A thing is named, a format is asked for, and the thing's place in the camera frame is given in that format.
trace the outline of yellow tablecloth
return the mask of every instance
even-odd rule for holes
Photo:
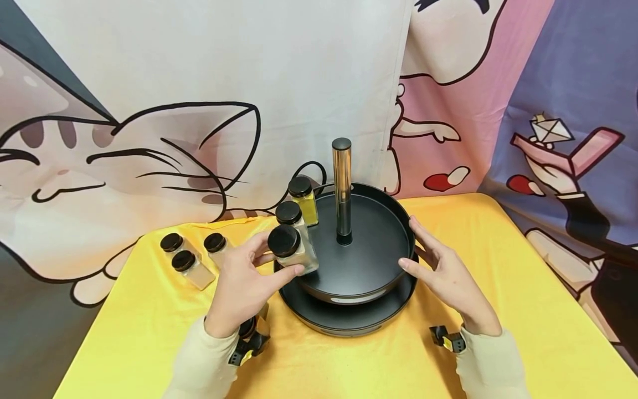
[[[465,261],[518,342],[532,397],[638,393],[638,379],[494,200],[466,194],[401,203]],[[201,243],[216,230],[238,245],[274,224],[272,218],[185,224],[144,236],[55,397],[159,398],[187,329],[215,289],[192,289],[158,251],[159,240],[178,231]],[[260,272],[271,273],[272,264]],[[465,397],[453,355],[435,347],[428,330],[454,329],[459,316],[421,283],[393,323],[360,338],[312,331],[278,294],[269,303],[271,342],[240,368],[232,398]]]

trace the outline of black turntable base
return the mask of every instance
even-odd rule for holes
[[[275,262],[274,269],[280,270],[281,266]],[[279,293],[286,305],[310,328],[334,336],[361,336],[380,329],[398,315],[416,286],[417,279],[405,273],[385,295],[352,306],[320,301],[308,294],[298,279],[288,283]]]

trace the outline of cartoon cat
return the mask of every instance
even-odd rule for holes
[[[283,200],[291,176],[260,190],[258,201],[241,179],[259,143],[254,105],[170,104],[118,123],[8,47],[0,46],[0,65],[3,99],[14,94],[28,106],[18,123],[3,112],[11,108],[0,110],[0,126],[13,123],[0,136],[0,245],[33,277],[73,282],[78,305],[106,298],[141,235],[184,222],[267,215]],[[38,103],[52,99],[53,109]],[[316,162],[293,176],[312,164],[324,183]],[[262,207],[242,209],[247,203]]]

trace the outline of cat eye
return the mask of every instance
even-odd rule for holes
[[[0,148],[0,162],[23,160],[40,165],[40,160],[33,154],[21,149]]]
[[[156,151],[154,149],[149,149],[149,148],[130,148],[130,149],[123,149],[121,151],[110,151],[107,153],[93,154],[93,155],[89,155],[86,158],[86,163],[91,164],[93,161],[98,160],[100,158],[113,158],[113,157],[119,157],[119,156],[147,156],[149,158],[158,160],[162,163],[166,163],[168,166],[170,166],[171,168],[179,172],[179,170],[175,167],[175,165],[173,165],[166,159],[161,158],[160,155],[175,161],[175,163],[177,163],[178,165],[182,165],[178,160],[176,160],[172,156],[162,153],[161,151]]]

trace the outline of glass spice jar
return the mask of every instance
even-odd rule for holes
[[[312,273],[319,268],[319,261],[309,241],[303,239],[299,231],[291,225],[279,225],[268,236],[268,248],[280,265],[287,267],[296,264],[304,266],[300,276]]]
[[[224,263],[225,253],[233,248],[233,245],[220,233],[212,233],[204,239],[204,248],[208,252],[208,256],[219,268]]]
[[[215,275],[197,259],[193,252],[183,250],[173,256],[171,265],[200,291],[215,281]]]
[[[169,233],[159,242],[159,247],[170,257],[175,256],[180,251],[190,251],[195,253],[195,248],[178,233]]]
[[[277,218],[277,222],[280,225],[291,225],[299,231],[299,234],[310,241],[308,226],[306,226],[306,221],[298,203],[293,201],[280,203],[275,209],[275,218]]]
[[[290,193],[292,200],[299,204],[308,227],[319,223],[315,192],[309,178],[306,176],[293,178],[288,183],[288,193]]]

